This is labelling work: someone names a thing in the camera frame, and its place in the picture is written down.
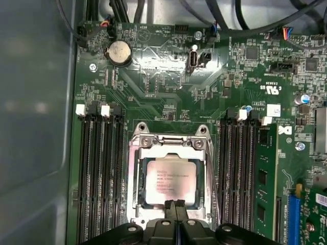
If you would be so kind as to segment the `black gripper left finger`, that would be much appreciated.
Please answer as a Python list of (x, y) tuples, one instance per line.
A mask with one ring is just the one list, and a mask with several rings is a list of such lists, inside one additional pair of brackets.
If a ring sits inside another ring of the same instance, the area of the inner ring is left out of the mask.
[(164, 218), (148, 221), (146, 228), (125, 223), (84, 242), (84, 244), (175, 244), (177, 210), (173, 200), (165, 201)]

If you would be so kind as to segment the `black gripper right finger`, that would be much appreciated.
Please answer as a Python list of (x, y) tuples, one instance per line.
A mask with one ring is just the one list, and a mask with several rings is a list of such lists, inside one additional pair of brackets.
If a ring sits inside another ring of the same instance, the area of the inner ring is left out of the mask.
[(206, 223), (188, 216), (185, 201), (176, 201), (176, 218), (181, 226), (182, 244), (278, 244), (239, 226), (225, 223), (211, 230)]

